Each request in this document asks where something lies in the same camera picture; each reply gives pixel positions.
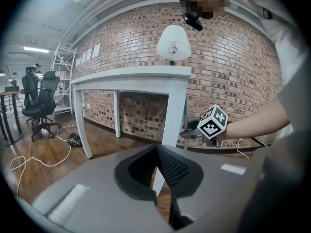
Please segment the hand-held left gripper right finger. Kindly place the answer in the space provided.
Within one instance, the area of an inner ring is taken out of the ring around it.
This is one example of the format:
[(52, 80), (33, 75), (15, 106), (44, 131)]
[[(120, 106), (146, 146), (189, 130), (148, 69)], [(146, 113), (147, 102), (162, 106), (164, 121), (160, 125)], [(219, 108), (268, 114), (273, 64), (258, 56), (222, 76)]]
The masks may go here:
[(156, 145), (155, 164), (171, 190), (168, 230), (189, 225), (215, 207), (262, 156), (257, 150), (248, 161)]

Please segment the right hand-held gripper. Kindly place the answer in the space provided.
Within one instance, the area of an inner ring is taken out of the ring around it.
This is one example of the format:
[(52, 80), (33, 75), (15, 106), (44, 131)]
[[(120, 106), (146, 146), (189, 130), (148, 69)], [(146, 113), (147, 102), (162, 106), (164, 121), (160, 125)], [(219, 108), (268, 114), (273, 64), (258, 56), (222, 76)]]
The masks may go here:
[(217, 137), (226, 130), (227, 114), (218, 106), (211, 106), (199, 119), (188, 122), (187, 130), (179, 135), (183, 139), (197, 139), (202, 137), (202, 142), (210, 147), (221, 147), (222, 140)]

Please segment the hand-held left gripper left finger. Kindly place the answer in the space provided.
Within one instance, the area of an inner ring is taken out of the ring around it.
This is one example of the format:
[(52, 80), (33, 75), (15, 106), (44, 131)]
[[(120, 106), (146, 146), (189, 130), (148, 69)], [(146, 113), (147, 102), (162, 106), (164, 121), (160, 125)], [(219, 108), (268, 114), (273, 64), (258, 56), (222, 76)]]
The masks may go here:
[(150, 179), (140, 177), (151, 145), (87, 161), (32, 203), (36, 221), (53, 232), (170, 233)]

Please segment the person's right forearm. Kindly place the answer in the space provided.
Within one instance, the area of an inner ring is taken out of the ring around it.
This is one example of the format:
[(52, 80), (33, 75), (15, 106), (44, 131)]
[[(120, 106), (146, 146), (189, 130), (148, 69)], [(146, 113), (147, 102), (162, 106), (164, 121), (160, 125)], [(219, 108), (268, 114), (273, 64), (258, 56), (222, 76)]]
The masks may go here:
[(290, 124), (280, 101), (275, 98), (259, 112), (228, 124), (226, 130), (216, 136), (218, 141), (250, 138), (275, 133)]

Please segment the white square table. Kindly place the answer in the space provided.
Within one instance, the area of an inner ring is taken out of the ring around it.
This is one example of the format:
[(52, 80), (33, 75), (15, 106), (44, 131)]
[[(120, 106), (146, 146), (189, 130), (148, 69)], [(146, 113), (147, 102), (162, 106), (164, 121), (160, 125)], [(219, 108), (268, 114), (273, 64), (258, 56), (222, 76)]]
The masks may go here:
[(73, 86), (74, 111), (77, 129), (87, 158), (92, 158), (82, 112), (83, 90), (104, 90), (114, 92), (115, 134), (120, 130), (120, 92), (162, 94), (168, 96), (168, 105), (162, 144), (175, 147), (179, 137), (187, 96), (190, 67), (139, 66), (123, 67), (89, 74), (70, 81)]

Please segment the black plastic bag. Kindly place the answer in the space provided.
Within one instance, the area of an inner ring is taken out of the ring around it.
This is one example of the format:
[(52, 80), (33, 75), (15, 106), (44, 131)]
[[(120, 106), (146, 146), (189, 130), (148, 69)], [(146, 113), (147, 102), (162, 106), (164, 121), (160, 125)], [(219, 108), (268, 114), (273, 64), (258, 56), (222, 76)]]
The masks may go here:
[(67, 137), (67, 144), (71, 146), (72, 148), (80, 148), (83, 146), (80, 136), (77, 133), (71, 133)]

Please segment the white table lamp black base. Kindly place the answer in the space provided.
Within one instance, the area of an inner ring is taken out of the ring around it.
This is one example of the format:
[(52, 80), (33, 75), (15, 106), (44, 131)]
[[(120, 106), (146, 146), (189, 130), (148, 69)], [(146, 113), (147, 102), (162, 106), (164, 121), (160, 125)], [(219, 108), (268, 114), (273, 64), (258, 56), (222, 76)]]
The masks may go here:
[(184, 28), (178, 25), (167, 26), (156, 46), (156, 53), (168, 60), (169, 66), (190, 57), (192, 50)]

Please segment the black office chair with headrest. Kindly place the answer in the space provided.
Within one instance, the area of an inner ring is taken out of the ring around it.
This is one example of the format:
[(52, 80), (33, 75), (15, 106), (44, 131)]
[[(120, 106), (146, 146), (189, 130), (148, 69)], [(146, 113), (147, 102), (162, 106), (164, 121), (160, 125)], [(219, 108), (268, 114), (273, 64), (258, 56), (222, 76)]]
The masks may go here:
[(54, 135), (50, 130), (51, 126), (56, 125), (59, 129), (61, 129), (61, 125), (59, 123), (49, 123), (47, 121), (48, 116), (52, 115), (56, 108), (54, 94), (59, 81), (60, 77), (56, 75), (56, 71), (46, 72), (43, 75), (43, 79), (41, 80), (37, 103), (22, 110), (23, 115), (40, 120), (40, 124), (32, 127), (33, 134), (31, 139), (33, 142), (35, 141), (35, 135), (38, 134), (42, 129), (48, 131), (50, 138), (54, 138)]
[(26, 74), (22, 78), (24, 106), (28, 108), (36, 105), (38, 99), (38, 77), (34, 67), (27, 67)]

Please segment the person's beige shirt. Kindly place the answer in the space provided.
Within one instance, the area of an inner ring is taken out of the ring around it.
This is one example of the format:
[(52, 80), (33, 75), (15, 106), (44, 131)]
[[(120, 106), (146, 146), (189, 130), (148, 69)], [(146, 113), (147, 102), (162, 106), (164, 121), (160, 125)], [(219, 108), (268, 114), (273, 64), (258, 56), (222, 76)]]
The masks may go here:
[(247, 0), (274, 43), (292, 133), (266, 152), (241, 233), (311, 232), (311, 47), (280, 0)]

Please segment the white metal shelf rack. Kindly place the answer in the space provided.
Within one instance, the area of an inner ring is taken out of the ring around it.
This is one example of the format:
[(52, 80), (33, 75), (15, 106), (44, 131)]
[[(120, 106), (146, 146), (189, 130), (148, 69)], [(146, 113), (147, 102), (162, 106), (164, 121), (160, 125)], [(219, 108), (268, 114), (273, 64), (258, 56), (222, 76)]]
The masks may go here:
[(53, 112), (53, 117), (64, 113), (71, 113), (72, 98), (71, 98), (71, 79), (74, 67), (76, 50), (62, 45), (58, 45), (53, 55), (51, 71), (56, 72), (56, 76), (60, 78), (54, 94), (56, 109)]

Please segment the round wooden table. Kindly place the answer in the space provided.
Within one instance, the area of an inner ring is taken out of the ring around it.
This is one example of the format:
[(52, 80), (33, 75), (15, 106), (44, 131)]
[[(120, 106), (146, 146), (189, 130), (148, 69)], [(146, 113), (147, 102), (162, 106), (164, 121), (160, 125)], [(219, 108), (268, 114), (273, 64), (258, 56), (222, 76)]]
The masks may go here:
[[(18, 111), (17, 111), (17, 95), (21, 94), (20, 91), (11, 91), (11, 92), (2, 92), (0, 93), (0, 129), (3, 135), (3, 140), (5, 141), (4, 146), (8, 147), (11, 145), (14, 145), (16, 142), (18, 142), (23, 136), (24, 133), (22, 132), (20, 121), (18, 117)], [(12, 98), (12, 105), (13, 105), (13, 112), (14, 117), (16, 121), (16, 126), (18, 130), (18, 137), (17, 140), (13, 138), (13, 135), (11, 133), (11, 129), (8, 123), (8, 117), (7, 117), (7, 109), (5, 105), (4, 97), (11, 97)]]

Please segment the ceiling strip light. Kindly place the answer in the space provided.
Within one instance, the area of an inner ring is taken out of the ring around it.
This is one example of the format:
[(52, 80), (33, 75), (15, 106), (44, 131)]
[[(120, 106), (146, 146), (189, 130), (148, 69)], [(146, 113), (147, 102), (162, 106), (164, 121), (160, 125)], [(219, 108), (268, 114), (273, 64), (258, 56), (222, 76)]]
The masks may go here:
[(40, 48), (33, 48), (33, 47), (23, 47), (25, 51), (33, 51), (33, 52), (40, 52), (40, 53), (49, 53), (49, 50), (40, 49)]

